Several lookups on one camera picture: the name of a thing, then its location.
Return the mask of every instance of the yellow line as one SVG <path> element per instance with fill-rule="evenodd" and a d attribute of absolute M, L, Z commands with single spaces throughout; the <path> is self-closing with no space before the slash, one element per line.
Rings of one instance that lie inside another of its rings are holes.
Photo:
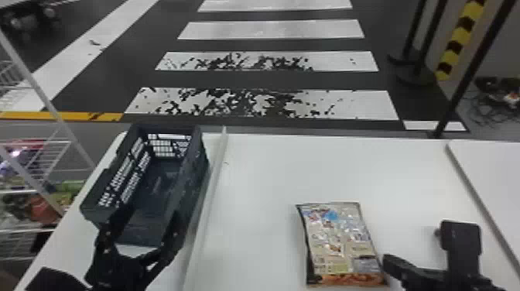
<path fill-rule="evenodd" d="M 61 118 L 72 122 L 118 122 L 122 113 L 111 112 L 58 112 Z M 0 111 L 0 119 L 53 120 L 46 111 Z"/>

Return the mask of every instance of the white stripe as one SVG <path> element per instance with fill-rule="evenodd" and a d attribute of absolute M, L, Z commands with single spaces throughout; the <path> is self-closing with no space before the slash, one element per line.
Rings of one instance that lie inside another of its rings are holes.
<path fill-rule="evenodd" d="M 199 12 L 352 9 L 350 0 L 206 0 Z"/>
<path fill-rule="evenodd" d="M 433 130 L 437 127 L 439 122 L 430 122 L 430 121 L 403 121 L 405 124 L 406 130 Z M 462 122 L 448 122 L 446 126 L 446 131 L 448 132 L 465 132 L 466 128 L 462 124 Z"/>
<path fill-rule="evenodd" d="M 53 100 L 102 50 L 112 44 L 134 22 L 145 14 L 158 0 L 128 0 L 86 31 L 54 58 L 41 66 L 33 76 Z M 100 46 L 91 44 L 91 40 Z M 31 91 L 10 110 L 39 111 L 43 103 Z"/>
<path fill-rule="evenodd" d="M 74 2 L 79 2 L 80 0 L 63 0 L 63 1 L 55 1 L 55 2 L 47 2 L 47 5 L 50 5 L 50 6 L 60 6 L 60 5 L 64 5 L 64 4 L 70 4 L 70 3 L 74 3 Z"/>
<path fill-rule="evenodd" d="M 371 52 L 168 52 L 156 70 L 313 70 L 377 72 Z"/>
<path fill-rule="evenodd" d="M 191 88 L 145 87 L 125 113 L 200 115 L 197 108 L 209 108 L 205 115 L 258 117 L 287 112 L 290 118 L 399 119 L 386 91 L 258 91 L 239 89 L 217 94 Z M 284 95 L 277 98 L 277 93 Z"/>
<path fill-rule="evenodd" d="M 179 39 L 364 38 L 356 19 L 190 22 Z"/>

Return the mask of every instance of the white table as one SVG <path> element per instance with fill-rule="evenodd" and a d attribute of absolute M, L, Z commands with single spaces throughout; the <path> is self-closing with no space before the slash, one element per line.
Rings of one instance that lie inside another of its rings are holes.
<path fill-rule="evenodd" d="M 448 146 L 477 199 L 520 261 L 520 143 L 461 139 Z"/>
<path fill-rule="evenodd" d="M 210 160 L 217 136 L 204 136 Z M 120 139 L 16 290 L 23 290 L 42 266 L 83 278 L 97 230 L 83 219 L 78 205 L 109 164 Z M 445 141 L 230 135 L 217 188 L 208 194 L 211 203 L 203 209 L 205 219 L 184 291 L 307 289 L 303 229 L 294 204 L 332 200 L 361 203 L 380 255 L 400 255 L 424 267 L 446 266 L 445 253 L 433 237 L 441 220 L 477 223 L 483 235 L 483 273 L 507 290 L 520 287 L 517 273 L 446 154 Z M 149 290 L 181 290 L 188 255 L 179 253 Z M 384 289 L 401 288 L 391 281 Z"/>

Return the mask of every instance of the black equipment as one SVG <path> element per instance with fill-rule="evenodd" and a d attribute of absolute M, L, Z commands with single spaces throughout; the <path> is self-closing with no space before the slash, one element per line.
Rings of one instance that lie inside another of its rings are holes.
<path fill-rule="evenodd" d="M 2 3 L 0 6 L 3 6 L 0 8 L 0 26 L 14 31 L 26 30 L 23 18 L 29 15 L 34 15 L 41 24 L 59 20 L 54 7 L 43 0 L 19 0 L 11 5 Z"/>
<path fill-rule="evenodd" d="M 520 91 L 518 78 L 476 77 L 474 84 L 478 90 L 486 94 L 518 94 Z"/>
<path fill-rule="evenodd" d="M 421 50 L 419 51 L 418 60 L 413 66 L 401 67 L 397 70 L 397 78 L 402 83 L 416 87 L 429 86 L 436 83 L 437 79 L 435 74 L 426 67 L 426 57 L 432 46 L 433 38 L 439 28 L 440 20 L 443 17 L 447 4 L 448 0 L 439 0 L 437 2 L 435 12 L 433 13 L 432 20 L 421 45 Z"/>
<path fill-rule="evenodd" d="M 388 61 L 393 63 L 396 66 L 403 65 L 412 65 L 416 63 L 417 57 L 412 56 L 412 53 L 417 54 L 415 49 L 413 48 L 413 40 L 416 38 L 417 29 L 419 28 L 419 24 L 421 23 L 421 19 L 423 18 L 424 8 L 426 6 L 426 0 L 419 0 L 417 4 L 416 12 L 413 16 L 412 25 L 410 26 L 410 31 L 406 37 L 405 45 L 402 50 L 398 50 L 397 52 L 392 51 L 387 55 Z"/>
<path fill-rule="evenodd" d="M 26 290 L 146 290 L 148 285 L 173 261 L 177 252 L 183 247 L 187 228 L 190 225 L 199 196 L 183 196 L 162 238 L 161 246 L 136 258 L 121 255 L 115 245 L 115 241 L 135 212 L 131 204 L 120 206 L 108 218 L 108 221 L 102 224 L 96 238 L 92 265 L 85 275 L 85 280 L 92 285 L 90 289 L 65 272 L 42 268 L 26 287 Z"/>
<path fill-rule="evenodd" d="M 383 270 L 407 291 L 504 291 L 480 274 L 481 229 L 476 224 L 443 221 L 440 244 L 447 251 L 448 269 L 418 268 L 394 255 L 383 256 Z"/>

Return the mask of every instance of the black plastic basket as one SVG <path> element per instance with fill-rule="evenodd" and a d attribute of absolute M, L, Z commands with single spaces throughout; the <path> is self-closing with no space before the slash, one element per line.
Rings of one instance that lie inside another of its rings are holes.
<path fill-rule="evenodd" d="M 97 227 L 121 204 L 135 213 L 118 242 L 159 246 L 180 198 L 197 195 L 208 161 L 196 128 L 133 125 L 80 210 Z"/>

